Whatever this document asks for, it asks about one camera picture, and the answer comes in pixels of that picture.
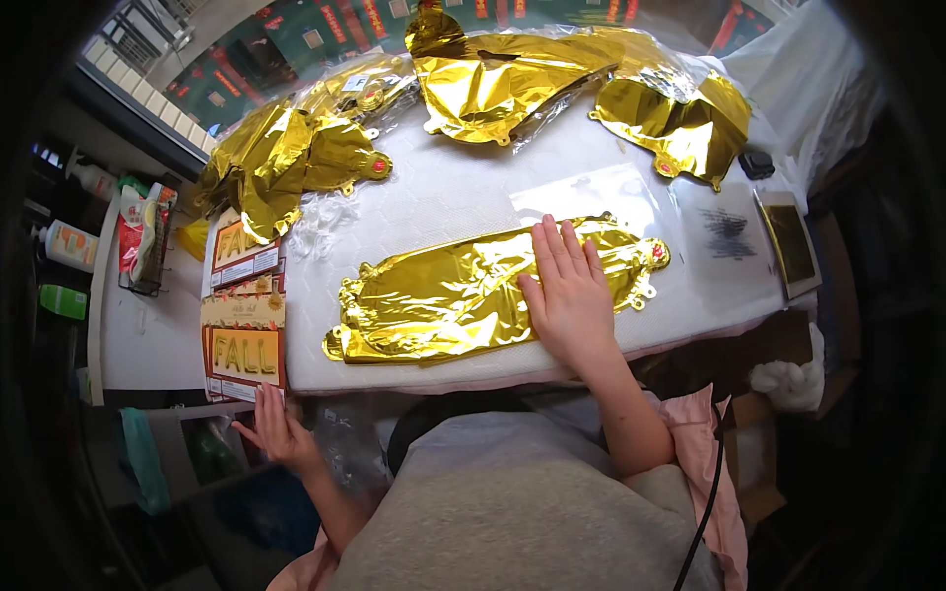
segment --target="right hand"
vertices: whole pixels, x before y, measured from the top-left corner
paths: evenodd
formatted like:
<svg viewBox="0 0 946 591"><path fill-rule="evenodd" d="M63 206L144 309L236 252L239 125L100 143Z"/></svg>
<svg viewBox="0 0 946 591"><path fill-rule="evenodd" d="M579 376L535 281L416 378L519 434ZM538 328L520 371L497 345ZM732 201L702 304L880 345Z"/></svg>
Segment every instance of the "right hand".
<svg viewBox="0 0 946 591"><path fill-rule="evenodd" d="M270 460L282 463L302 478L318 476L325 470L319 446L286 411L274 385L264 383L256 390L254 421L256 431L240 421L233 421L233 428L265 451Z"/></svg>
<svg viewBox="0 0 946 591"><path fill-rule="evenodd" d="M559 234L549 215L533 226L532 239L542 284L525 273L517 279L539 340L585 380L604 363L623 364L614 303L594 243L580 244L568 220Z"/></svg>

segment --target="pink cloth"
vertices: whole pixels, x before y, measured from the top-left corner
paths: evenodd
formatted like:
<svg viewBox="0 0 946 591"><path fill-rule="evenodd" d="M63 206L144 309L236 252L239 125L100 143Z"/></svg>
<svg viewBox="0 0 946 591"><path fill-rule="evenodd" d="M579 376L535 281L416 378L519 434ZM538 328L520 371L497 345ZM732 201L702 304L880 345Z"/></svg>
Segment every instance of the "pink cloth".
<svg viewBox="0 0 946 591"><path fill-rule="evenodd" d="M698 524L706 510L712 478L716 472L716 454L719 452L719 444L712 435L716 428L716 417L710 409L712 385L699 392L663 402L650 392L645 394L674 437L676 459L690 483ZM729 398L717 404L720 416L726 413L728 403ZM729 477L725 457L703 541L723 569L726 591L745 591L748 584L748 543L739 514L736 489ZM267 591L322 591L328 588L338 565L339 557L328 544L325 531L319 527L315 548L280 571L270 582Z"/></svg>
<svg viewBox="0 0 946 591"><path fill-rule="evenodd" d="M339 567L339 557L319 526L315 548L295 559L270 581L266 591L325 591Z"/></svg>
<svg viewBox="0 0 946 591"><path fill-rule="evenodd" d="M719 443L712 435L716 428L716 416L710 408L712 384L693 394L662 402L652 393L646 394L674 436L676 460L690 483L693 511L699 524L706 511L712 478L716 473L716 454L720 451ZM726 414L730 398L717 403L720 416ZM723 473L716 488L712 513L703 532L703 542L723 569L726 591L745 591L749 579L746 567L749 547L739 513L739 501L736 500L736 488L726 466L726 456L723 457Z"/></svg>

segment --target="deflated foil balloon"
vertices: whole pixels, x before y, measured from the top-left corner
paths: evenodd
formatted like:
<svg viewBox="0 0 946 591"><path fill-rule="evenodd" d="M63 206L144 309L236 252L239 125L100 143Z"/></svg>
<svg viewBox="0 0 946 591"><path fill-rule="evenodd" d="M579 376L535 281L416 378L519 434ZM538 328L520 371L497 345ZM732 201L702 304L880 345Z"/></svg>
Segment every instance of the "deflated foil balloon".
<svg viewBox="0 0 946 591"><path fill-rule="evenodd" d="M596 27L593 34L620 42L624 59L588 116L654 152L658 174L689 172L719 192L748 137L752 111L743 96L713 70L697 86L646 33Z"/></svg>
<svg viewBox="0 0 946 591"><path fill-rule="evenodd" d="M391 111L403 111L416 100L417 75L410 57L366 53L297 93L292 107L307 112L310 120L338 116L375 127Z"/></svg>
<svg viewBox="0 0 946 591"><path fill-rule="evenodd" d="M287 100L274 101L250 112L213 150L195 204L206 216L233 205L246 233L268 244L299 218L304 192L350 195L355 181L391 173L391 159L372 148L373 137L376 130L348 119L313 119Z"/></svg>
<svg viewBox="0 0 946 591"><path fill-rule="evenodd" d="M306 169L298 161L310 138L305 118L285 99L250 112L211 153L195 205L209 215L229 201L246 231L263 244L285 234L299 218Z"/></svg>
<svg viewBox="0 0 946 591"><path fill-rule="evenodd" d="M572 221L594 242L615 312L644 308L657 291L648 279L670 263L656 238L640 240L605 212ZM533 339L516 276L537 277L530 228L468 238L362 263L342 280L342 323L323 341L346 363L443 361Z"/></svg>
<svg viewBox="0 0 946 591"><path fill-rule="evenodd" d="M380 181L391 174L391 159L371 146L377 130L340 117L320 117L313 126L303 183L306 192L340 189L351 195L355 181Z"/></svg>
<svg viewBox="0 0 946 591"><path fill-rule="evenodd" d="M421 0L404 43L430 113L424 129L501 146L544 102L613 67L623 53L619 43L588 35L467 38L440 0Z"/></svg>

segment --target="green bottle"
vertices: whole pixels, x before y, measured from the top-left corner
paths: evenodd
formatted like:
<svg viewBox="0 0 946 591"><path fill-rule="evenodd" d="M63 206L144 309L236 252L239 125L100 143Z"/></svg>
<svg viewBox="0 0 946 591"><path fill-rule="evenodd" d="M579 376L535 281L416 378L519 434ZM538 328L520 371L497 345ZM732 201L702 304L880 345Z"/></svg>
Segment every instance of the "green bottle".
<svg viewBox="0 0 946 591"><path fill-rule="evenodd" d="M69 287L42 285L40 286L40 305L54 314L73 318L77 321L85 320L85 303L88 299L81 291Z"/></svg>

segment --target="plastic bottle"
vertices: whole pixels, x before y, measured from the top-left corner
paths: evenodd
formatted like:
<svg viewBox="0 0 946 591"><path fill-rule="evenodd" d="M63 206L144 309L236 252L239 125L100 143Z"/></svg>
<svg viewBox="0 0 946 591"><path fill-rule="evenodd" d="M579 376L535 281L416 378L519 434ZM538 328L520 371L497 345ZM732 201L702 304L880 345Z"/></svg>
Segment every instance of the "plastic bottle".
<svg viewBox="0 0 946 591"><path fill-rule="evenodd" d="M118 179L111 174L96 165L75 165L72 167L71 174L79 179L82 188L89 193L101 200L112 200L112 194Z"/></svg>
<svg viewBox="0 0 946 591"><path fill-rule="evenodd" d="M57 219L49 224L48 228L37 230L34 226L31 235L40 238L46 258L87 273L93 271L98 236L73 228Z"/></svg>

